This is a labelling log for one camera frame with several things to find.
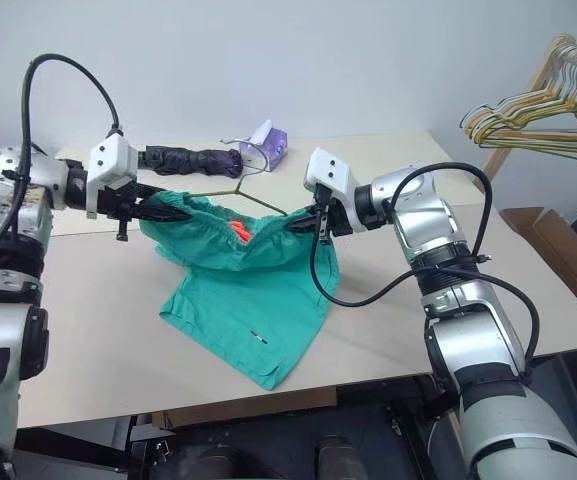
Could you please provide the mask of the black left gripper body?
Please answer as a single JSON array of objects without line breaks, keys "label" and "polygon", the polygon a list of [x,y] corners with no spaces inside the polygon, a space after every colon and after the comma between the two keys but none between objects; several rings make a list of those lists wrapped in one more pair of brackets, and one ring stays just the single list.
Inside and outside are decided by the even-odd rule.
[{"label": "black left gripper body", "polygon": [[98,191],[97,212],[119,223],[116,239],[128,240],[128,224],[136,217],[138,183],[133,180],[117,188],[106,186]]}]

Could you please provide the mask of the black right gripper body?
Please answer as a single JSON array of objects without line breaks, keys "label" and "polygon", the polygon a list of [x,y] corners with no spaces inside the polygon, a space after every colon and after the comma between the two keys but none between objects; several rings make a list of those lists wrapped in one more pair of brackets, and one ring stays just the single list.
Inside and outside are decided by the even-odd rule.
[{"label": "black right gripper body", "polygon": [[315,238],[323,244],[330,244],[331,237],[350,235],[353,229],[341,201],[333,196],[333,191],[321,184],[314,191]]}]

